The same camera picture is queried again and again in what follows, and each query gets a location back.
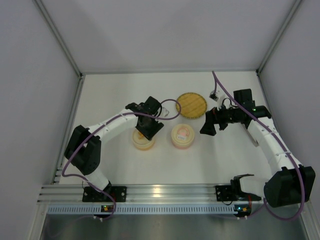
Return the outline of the cream lid orange handle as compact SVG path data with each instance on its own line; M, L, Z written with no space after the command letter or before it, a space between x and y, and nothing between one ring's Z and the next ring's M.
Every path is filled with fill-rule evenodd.
M132 133L132 142L133 141L146 141L148 140L142 133L140 133L138 130L134 130Z

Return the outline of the cream lid pink handle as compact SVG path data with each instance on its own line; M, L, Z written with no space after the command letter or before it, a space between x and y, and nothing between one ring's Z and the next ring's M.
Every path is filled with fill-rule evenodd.
M178 145L191 144L195 138L194 129L185 123L177 124L171 131L171 139Z

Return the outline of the metal tongs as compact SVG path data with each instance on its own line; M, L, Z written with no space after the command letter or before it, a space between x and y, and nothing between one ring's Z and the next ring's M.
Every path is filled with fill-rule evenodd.
M255 147L258 147L258 146L259 146L259 143L253 138L253 136L252 136L251 133L248 131L248 129L246 128L246 126L245 126L244 123L241 124L241 127L243 128L244 132L246 133L246 135L248 136L248 138L250 139L250 141L252 142L252 144L253 144Z

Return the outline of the orange lunch bowl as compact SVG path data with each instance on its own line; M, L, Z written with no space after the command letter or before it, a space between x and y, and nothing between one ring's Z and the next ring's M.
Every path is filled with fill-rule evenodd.
M133 145L136 149L140 151L147 151L147 150L150 150L155 145L155 141L153 140L133 141Z

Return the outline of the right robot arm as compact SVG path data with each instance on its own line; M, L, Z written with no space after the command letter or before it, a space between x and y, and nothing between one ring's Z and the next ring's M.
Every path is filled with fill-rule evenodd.
M238 199L248 195L255 201L264 198L273 208L298 204L301 200L308 202L316 177L314 169L303 166L292 155L276 130L268 109L255 104L251 89L236 90L233 98L240 105L226 107L221 103L208 110L199 132L215 136L215 126L223 131L229 124L244 125L264 153L272 174L270 179L253 174L235 176L230 181L233 194Z

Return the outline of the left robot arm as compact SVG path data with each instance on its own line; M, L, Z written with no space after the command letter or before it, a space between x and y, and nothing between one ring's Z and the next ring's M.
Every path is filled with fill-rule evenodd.
M164 127L159 117L162 104L149 96L145 102L130 103L117 115L90 127L78 125L72 132L64 157L86 180L99 190L110 193L112 184L100 169L102 143L112 140L125 130L136 128L137 139L151 144L153 137Z

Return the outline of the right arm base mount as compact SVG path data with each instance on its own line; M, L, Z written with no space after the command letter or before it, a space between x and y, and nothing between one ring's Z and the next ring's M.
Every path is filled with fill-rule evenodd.
M218 202L235 202L235 201L260 201L262 198L253 193L246 193L241 190L240 179L251 177L253 174L237 175L230 180L230 184L216 185L216 199Z

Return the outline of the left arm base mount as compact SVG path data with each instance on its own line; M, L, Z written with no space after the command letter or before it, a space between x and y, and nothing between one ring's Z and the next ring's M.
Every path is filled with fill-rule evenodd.
M111 186L103 190L109 194L115 202L124 203L127 197L126 186ZM95 190L91 186L87 186L83 189L82 202L84 203L111 203L112 199L106 196L104 193Z

